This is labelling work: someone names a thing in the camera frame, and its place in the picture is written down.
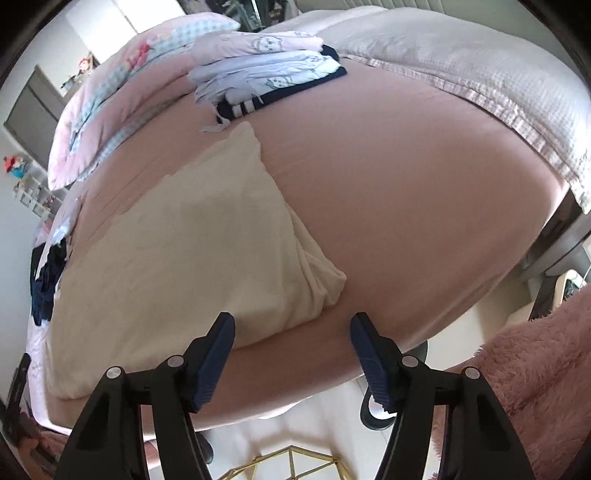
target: black clamp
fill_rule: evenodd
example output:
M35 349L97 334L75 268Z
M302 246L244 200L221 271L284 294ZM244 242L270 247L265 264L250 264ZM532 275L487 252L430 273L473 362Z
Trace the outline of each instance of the black clamp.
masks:
M435 405L447 406L439 480L534 480L513 425L476 368L432 370L380 336L366 313L352 318L350 334L375 401L397 414L376 480L423 477Z
M153 370L109 368L76 422L55 479L149 480L141 405L152 405L158 452L167 480L211 480L189 413L211 400L236 332L221 313L207 336Z

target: gold geometric frame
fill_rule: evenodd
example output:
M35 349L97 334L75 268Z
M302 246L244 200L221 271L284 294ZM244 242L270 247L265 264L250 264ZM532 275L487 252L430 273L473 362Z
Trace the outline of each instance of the gold geometric frame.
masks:
M226 473L224 473L219 478L219 480L230 480L230 479L236 477L237 475L240 475L241 473L244 473L248 480L253 480L255 472L256 472L256 467L260 463L263 463L265 460L268 460L270 458L274 458L279 455L283 455L284 453L287 453L290 458L290 476L287 480L299 480L302 477L311 475L313 473L316 473L319 470L330 467L332 465L335 466L336 471L339 474L340 480L354 480L353 476L347 470L347 467L345 467L345 464L343 463L340 456L338 456L338 455L331 456L331 455L326 455L324 453L313 452L312 450L307 450L305 448L297 447L295 445L289 445L289 447L283 448L281 450L277 450L276 452L269 453L268 455L257 456L257 457L255 457L255 459L251 463L247 463L246 465L241 465L236 468L231 468ZM316 468L312 468L310 470L307 470L303 473L296 474L296 467L294 465L294 453L298 453L299 455L305 455L305 456L308 456L311 458L316 458L316 459L322 460L326 463L324 465L317 466Z

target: pink fluffy blanket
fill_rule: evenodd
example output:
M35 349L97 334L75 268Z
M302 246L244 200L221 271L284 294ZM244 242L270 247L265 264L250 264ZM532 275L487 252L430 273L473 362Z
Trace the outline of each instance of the pink fluffy blanket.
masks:
M506 328L451 370L468 365L495 391L537 480L558 480L591 430L591 288L543 319ZM444 423L444 409L437 407L439 453Z

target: pink fitted sheet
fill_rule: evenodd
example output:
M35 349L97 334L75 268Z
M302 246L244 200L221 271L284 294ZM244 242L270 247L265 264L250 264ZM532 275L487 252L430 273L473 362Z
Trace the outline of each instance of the pink fitted sheet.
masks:
M212 402L193 417L198 429L257 417L360 375L348 333L357 311L402 349L435 335L494 288L566 194L566 182L517 134L467 101L343 65L346 77L246 119L286 201L347 274L345 290L316 320L233 351ZM86 198L70 262L164 175L226 138L200 132L213 122L187 96L76 183L66 203ZM33 412L43 425L69 428L86 399L46 391L45 334L30 327Z

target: stuffed toy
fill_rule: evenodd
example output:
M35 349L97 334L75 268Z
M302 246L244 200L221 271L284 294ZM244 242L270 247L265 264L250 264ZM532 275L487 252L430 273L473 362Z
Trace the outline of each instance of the stuffed toy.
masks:
M27 162L18 155L4 157L4 171L10 173L18 179L23 178L27 170Z

